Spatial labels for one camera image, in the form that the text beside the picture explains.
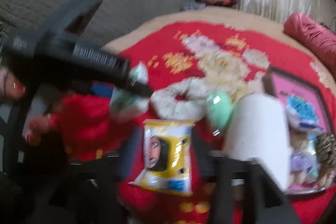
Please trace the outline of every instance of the finger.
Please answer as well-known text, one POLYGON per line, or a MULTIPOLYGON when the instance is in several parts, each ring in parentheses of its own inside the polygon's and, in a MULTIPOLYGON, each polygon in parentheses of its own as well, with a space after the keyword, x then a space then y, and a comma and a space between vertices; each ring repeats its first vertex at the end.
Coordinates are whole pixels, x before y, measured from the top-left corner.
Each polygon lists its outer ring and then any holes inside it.
POLYGON ((33 116, 29 119, 29 128, 35 134, 45 134, 50 131, 49 118, 47 116, 33 116))
POLYGON ((32 146, 39 146, 39 144, 41 143, 41 135, 33 133, 31 130, 28 130, 25 133, 25 140, 28 144, 32 146))
POLYGON ((13 74, 8 73, 5 81, 5 95, 12 99, 20 99, 25 92, 25 86, 13 74))

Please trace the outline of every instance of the red pillow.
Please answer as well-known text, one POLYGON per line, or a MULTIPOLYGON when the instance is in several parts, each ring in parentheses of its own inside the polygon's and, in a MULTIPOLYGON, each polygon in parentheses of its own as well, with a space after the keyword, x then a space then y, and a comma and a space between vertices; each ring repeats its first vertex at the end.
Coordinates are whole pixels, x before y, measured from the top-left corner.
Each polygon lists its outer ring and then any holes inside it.
POLYGON ((336 35, 304 14, 294 13, 283 32, 315 54, 336 79, 336 35))

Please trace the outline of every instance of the blue cloth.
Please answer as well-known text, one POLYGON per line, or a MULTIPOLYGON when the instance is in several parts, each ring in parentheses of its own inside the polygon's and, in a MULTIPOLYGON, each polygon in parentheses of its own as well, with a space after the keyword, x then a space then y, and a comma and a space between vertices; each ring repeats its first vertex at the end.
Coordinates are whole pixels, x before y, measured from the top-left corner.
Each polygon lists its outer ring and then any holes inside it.
POLYGON ((92 85, 91 90, 96 96, 111 98, 113 88, 102 83, 97 83, 92 85))
POLYGON ((196 2, 196 1, 183 2, 181 5, 181 11, 201 10, 201 9, 204 9, 205 6, 206 4, 202 2, 196 2))
POLYGON ((305 101, 303 98, 298 96, 289 96, 288 105, 296 110, 300 119, 314 121, 315 123, 318 122, 313 105, 305 101))

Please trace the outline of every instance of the red rug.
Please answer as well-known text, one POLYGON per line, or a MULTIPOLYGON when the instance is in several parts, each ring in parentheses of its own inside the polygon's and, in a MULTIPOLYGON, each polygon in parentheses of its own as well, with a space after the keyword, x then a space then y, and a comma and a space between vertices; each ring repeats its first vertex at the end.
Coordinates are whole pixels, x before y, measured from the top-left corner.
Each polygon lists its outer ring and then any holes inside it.
MULTIPOLYGON (((313 59, 299 50, 280 43, 270 37, 252 31, 236 30, 223 25, 211 25, 203 22, 175 23, 149 35, 122 55, 131 59, 132 66, 139 61, 148 66, 149 84, 154 90, 191 76, 203 77, 205 74, 197 66, 199 61, 189 51, 182 40, 190 35, 204 35, 214 40, 224 51, 231 51, 234 56, 242 58, 246 49, 254 49, 267 54, 270 64, 289 71, 314 85, 317 85, 327 103, 330 114, 336 124, 336 101, 330 91, 319 82, 316 72, 310 67, 313 59)), ((245 81, 252 80, 256 72, 266 70, 244 61, 250 72, 245 81)), ((109 117, 109 100, 93 96, 75 95, 65 98, 66 110, 62 114, 53 115, 52 121, 57 124, 69 157, 92 160, 104 151, 115 149, 120 141, 129 136, 129 128, 117 125, 109 117)), ((135 119, 135 124, 142 124, 146 118, 157 118, 150 109, 146 114, 135 119)), ((197 124, 203 139, 213 142, 214 148, 221 148, 221 142, 214 141, 207 122, 197 124)), ((138 149, 138 157, 129 180, 120 185, 120 196, 144 223, 206 223, 209 211, 209 197, 213 185, 199 181, 193 151, 192 157, 192 190, 190 198, 164 195, 129 185, 143 168, 142 147, 138 149)), ((304 201, 293 202, 303 224, 314 223, 323 213, 333 195, 333 187, 318 196, 304 201)), ((237 207, 235 223, 241 223, 241 211, 237 207)))

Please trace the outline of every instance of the cartoon face on package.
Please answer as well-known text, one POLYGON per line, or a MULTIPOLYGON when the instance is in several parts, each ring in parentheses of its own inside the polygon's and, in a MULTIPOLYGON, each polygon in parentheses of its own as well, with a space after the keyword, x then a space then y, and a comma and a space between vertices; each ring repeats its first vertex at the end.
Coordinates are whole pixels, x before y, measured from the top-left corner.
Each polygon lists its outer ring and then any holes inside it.
POLYGON ((144 162, 131 182, 143 188, 191 195, 190 144, 194 122, 146 120, 144 122, 144 162))

